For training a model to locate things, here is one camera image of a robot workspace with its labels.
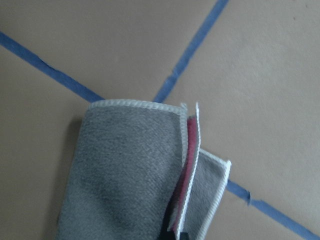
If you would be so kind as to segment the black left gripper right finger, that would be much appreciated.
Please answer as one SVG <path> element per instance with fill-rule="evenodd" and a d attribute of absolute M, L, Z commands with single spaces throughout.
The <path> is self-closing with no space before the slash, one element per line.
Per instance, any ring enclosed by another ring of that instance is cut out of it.
<path fill-rule="evenodd" d="M 181 232 L 179 235 L 179 240 L 189 240 L 189 234 L 187 232 Z"/>

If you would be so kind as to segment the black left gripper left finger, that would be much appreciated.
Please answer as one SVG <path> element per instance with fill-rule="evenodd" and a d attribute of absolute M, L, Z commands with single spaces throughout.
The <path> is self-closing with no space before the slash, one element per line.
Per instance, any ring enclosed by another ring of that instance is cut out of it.
<path fill-rule="evenodd" d="M 172 228 L 163 227 L 161 229 L 161 240 L 175 240 L 175 232 Z"/>

